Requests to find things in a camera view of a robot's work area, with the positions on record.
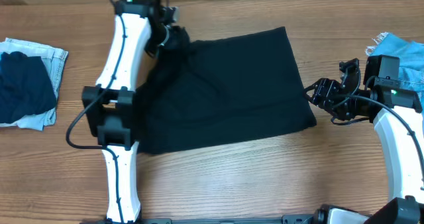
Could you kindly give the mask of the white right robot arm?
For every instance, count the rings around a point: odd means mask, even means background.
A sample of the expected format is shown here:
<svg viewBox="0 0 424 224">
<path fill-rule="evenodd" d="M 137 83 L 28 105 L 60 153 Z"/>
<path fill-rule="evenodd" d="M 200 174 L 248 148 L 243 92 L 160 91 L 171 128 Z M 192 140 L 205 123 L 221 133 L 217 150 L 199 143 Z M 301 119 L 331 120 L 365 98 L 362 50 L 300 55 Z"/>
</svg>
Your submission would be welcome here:
<svg viewBox="0 0 424 224">
<path fill-rule="evenodd" d="M 305 98 L 339 120 L 372 123 L 381 142 L 388 174 L 388 203 L 372 215 L 335 205 L 322 205 L 310 223 L 422 223 L 423 118 L 415 91 L 395 80 L 372 76 L 357 82 L 321 78 L 305 88 Z"/>
</svg>

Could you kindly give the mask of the black t-shirt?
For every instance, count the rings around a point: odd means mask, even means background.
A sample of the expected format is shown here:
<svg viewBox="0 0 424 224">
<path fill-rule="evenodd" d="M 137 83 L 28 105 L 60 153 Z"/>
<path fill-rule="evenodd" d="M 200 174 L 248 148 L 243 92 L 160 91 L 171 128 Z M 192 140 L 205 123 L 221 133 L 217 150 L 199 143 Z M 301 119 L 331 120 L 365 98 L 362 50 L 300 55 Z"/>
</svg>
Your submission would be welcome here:
<svg viewBox="0 0 424 224">
<path fill-rule="evenodd" d="M 316 125 L 285 28 L 162 52 L 137 89 L 139 151 L 164 154 Z"/>
</svg>

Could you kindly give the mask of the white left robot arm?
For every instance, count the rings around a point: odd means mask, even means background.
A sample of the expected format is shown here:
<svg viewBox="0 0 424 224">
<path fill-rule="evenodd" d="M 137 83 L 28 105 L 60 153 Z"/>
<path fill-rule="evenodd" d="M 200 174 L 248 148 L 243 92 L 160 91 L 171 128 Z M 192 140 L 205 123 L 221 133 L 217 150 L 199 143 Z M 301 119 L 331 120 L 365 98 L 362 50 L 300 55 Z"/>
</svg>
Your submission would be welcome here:
<svg viewBox="0 0 424 224">
<path fill-rule="evenodd" d="M 137 223 L 141 203 L 136 187 L 135 95 L 145 50 L 170 43 L 179 9 L 162 0 L 118 0 L 115 29 L 105 67 L 82 101 L 91 134 L 103 153 L 109 205 L 106 223 Z"/>
</svg>

